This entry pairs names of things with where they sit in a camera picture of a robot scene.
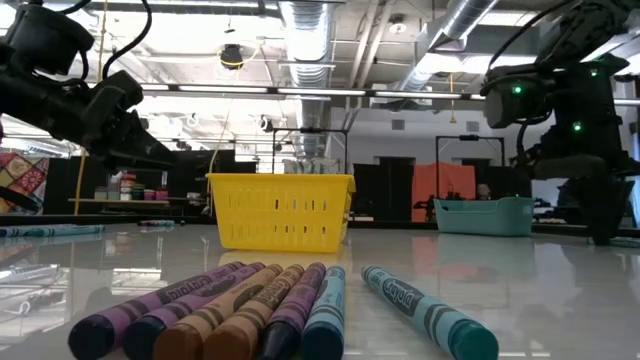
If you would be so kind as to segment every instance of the plastic basket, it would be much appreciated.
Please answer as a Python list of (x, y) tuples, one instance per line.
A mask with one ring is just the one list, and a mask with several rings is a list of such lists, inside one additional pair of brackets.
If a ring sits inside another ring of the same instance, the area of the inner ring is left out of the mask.
[(438, 230), (446, 233), (529, 236), (533, 199), (510, 197), (497, 201), (436, 200)]
[(347, 232), (351, 175), (207, 174), (227, 249), (337, 252)]

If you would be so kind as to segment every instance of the tan crayon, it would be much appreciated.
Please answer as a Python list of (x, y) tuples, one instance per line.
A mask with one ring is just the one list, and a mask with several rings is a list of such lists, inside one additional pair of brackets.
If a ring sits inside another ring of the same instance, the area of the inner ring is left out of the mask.
[(218, 326), (204, 342), (204, 359), (250, 360), (256, 354), (260, 332), (298, 282), (304, 268), (289, 266), (269, 286)]
[(211, 332), (282, 273), (269, 265), (163, 332), (153, 347), (154, 360), (202, 360)]

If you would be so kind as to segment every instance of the purple crayon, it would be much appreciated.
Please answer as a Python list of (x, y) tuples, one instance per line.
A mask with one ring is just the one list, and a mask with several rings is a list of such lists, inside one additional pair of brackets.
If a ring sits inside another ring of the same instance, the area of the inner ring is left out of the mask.
[(259, 360), (288, 360), (295, 354), (325, 272), (323, 264), (313, 263), (302, 274), (267, 322)]
[(163, 331), (262, 269), (262, 263), (247, 265), (136, 320), (124, 334), (124, 353), (130, 360), (152, 360), (153, 344)]
[(96, 360), (107, 355), (120, 347), (127, 327), (142, 315), (211, 284), (243, 266), (241, 262), (232, 262), (87, 316), (69, 333), (71, 353), (78, 360)]

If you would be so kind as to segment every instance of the exposed ductwork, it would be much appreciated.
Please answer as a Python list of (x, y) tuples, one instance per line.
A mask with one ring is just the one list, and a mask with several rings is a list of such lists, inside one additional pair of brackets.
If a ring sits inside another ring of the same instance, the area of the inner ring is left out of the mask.
[(418, 37), (424, 55), (398, 84), (396, 90), (420, 91), (435, 72), (433, 51), (452, 42), (465, 46), (467, 35), (499, 0), (452, 0), (446, 14), (424, 27)]
[[(289, 60), (302, 64), (290, 66), (293, 86), (326, 88), (331, 69), (313, 63), (328, 62), (330, 57), (331, 24), (335, 4), (321, 2), (282, 2), (280, 10), (287, 26), (287, 55)], [(299, 100), (296, 107), (298, 127), (326, 128), (328, 117), (324, 101)], [(326, 143), (317, 137), (303, 136), (305, 156), (324, 153), (318, 143)]]

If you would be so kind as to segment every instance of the teal plastic bin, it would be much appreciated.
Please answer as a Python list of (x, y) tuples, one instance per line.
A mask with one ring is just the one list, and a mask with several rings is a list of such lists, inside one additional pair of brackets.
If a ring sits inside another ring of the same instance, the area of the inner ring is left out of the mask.
[(438, 230), (445, 233), (529, 236), (533, 199), (510, 197), (497, 201), (436, 200)]

